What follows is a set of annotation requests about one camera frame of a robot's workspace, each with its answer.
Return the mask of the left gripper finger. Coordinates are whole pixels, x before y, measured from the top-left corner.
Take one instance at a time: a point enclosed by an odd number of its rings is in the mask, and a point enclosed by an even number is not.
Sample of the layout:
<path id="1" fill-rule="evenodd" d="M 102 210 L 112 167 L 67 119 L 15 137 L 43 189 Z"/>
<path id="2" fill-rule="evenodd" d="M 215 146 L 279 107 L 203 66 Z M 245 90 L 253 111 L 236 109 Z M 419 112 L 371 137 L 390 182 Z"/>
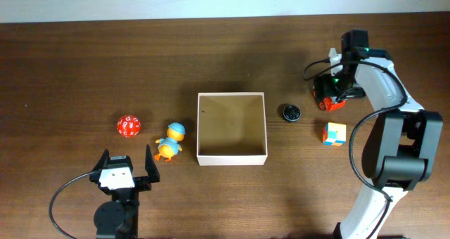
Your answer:
<path id="1" fill-rule="evenodd" d="M 97 172 L 97 171 L 100 171 L 100 170 L 104 169 L 105 167 L 107 167 L 108 166 L 108 160 L 109 160 L 109 150 L 105 149 L 103 151 L 103 154 L 101 155 L 101 158 L 96 163 L 96 165 L 94 166 L 92 171 L 93 172 Z"/>
<path id="2" fill-rule="evenodd" d="M 151 183 L 160 182 L 160 173 L 155 165 L 150 146 L 146 145 L 145 170 Z"/>

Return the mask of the red toy truck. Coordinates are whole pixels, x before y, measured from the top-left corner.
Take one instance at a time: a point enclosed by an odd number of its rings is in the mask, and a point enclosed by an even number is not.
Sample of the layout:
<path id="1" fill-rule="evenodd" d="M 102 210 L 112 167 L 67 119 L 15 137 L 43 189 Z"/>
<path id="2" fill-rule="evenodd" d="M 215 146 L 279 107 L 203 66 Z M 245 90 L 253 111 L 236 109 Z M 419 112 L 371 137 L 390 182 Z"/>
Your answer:
<path id="1" fill-rule="evenodd" d="M 346 101 L 337 102 L 335 96 L 327 96 L 319 89 L 313 89 L 313 97 L 321 110 L 334 111 L 346 105 Z"/>

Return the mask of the colourful puzzle cube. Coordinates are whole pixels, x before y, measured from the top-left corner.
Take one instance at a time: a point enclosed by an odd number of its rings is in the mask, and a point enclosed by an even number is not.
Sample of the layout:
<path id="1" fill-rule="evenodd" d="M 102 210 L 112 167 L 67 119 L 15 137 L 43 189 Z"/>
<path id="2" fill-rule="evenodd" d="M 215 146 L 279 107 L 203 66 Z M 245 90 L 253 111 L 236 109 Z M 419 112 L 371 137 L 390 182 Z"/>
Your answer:
<path id="1" fill-rule="evenodd" d="M 347 126 L 328 122 L 323 128 L 322 143 L 328 146 L 342 146 L 346 143 Z"/>

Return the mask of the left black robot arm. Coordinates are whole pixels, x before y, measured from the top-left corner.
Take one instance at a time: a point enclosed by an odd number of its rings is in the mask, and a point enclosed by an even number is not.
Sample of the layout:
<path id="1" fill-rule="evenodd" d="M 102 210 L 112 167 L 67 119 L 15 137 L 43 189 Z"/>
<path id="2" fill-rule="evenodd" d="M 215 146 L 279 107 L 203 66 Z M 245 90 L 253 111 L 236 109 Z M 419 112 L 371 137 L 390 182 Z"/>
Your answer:
<path id="1" fill-rule="evenodd" d="M 131 158 L 127 155 L 111 157 L 105 150 L 92 169 L 89 180 L 111 197 L 94 214 L 97 238 L 137 238 L 139 224 L 139 193 L 152 190 L 160 181 L 151 149 L 146 147 L 145 176 L 134 176 Z"/>

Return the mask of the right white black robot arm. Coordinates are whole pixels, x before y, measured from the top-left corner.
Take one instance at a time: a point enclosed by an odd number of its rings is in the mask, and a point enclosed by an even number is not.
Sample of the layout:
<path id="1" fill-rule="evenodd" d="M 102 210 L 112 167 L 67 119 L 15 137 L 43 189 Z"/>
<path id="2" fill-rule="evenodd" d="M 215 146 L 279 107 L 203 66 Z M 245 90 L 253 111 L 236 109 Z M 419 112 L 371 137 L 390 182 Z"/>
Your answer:
<path id="1" fill-rule="evenodd" d="M 351 98 L 367 98 L 373 112 L 349 137 L 349 161 L 363 184 L 354 206 L 337 223 L 334 238 L 376 238 L 394 206 L 432 173 L 443 119 L 408 93 L 385 49 L 370 47 L 366 30 L 341 37 L 329 66 L 311 77 L 321 110 L 342 108 Z"/>

